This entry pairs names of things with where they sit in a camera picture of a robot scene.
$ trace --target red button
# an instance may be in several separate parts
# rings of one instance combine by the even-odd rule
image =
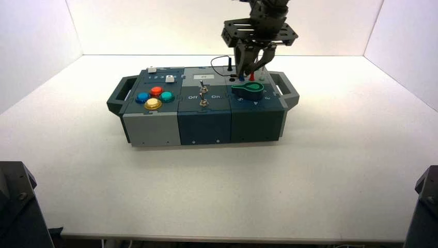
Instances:
[[[163,88],[161,87],[153,87],[151,89],[151,96],[152,97],[159,97],[161,95],[161,93],[163,93]]]

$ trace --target label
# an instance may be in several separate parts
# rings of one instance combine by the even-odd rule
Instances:
[[[193,79],[214,79],[214,74],[208,75],[193,75]]]

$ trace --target control box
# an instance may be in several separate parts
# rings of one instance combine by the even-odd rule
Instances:
[[[136,147],[277,141],[299,94],[282,72],[240,81],[232,69],[148,68],[122,78],[107,106]]]

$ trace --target green knob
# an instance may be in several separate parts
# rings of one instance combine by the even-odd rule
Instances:
[[[263,98],[264,86],[257,82],[248,82],[243,85],[232,85],[231,92],[246,100],[260,100]]]
[[[175,96],[172,92],[166,91],[161,93],[160,99],[162,102],[172,102],[175,99]]]

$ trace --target black cable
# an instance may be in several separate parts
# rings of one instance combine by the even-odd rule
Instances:
[[[235,74],[222,75],[222,74],[220,74],[219,72],[217,72],[216,69],[214,68],[214,66],[213,66],[213,60],[215,60],[215,59],[217,59],[217,58],[224,58],[224,57],[228,57],[228,58],[230,58],[230,56],[228,56],[228,55],[224,55],[224,56],[219,56],[219,57],[216,57],[216,58],[212,59],[212,60],[210,61],[211,68],[213,68],[213,71],[216,72],[217,74],[219,74],[220,76],[231,76],[231,77],[236,78],[237,76],[236,76]]]

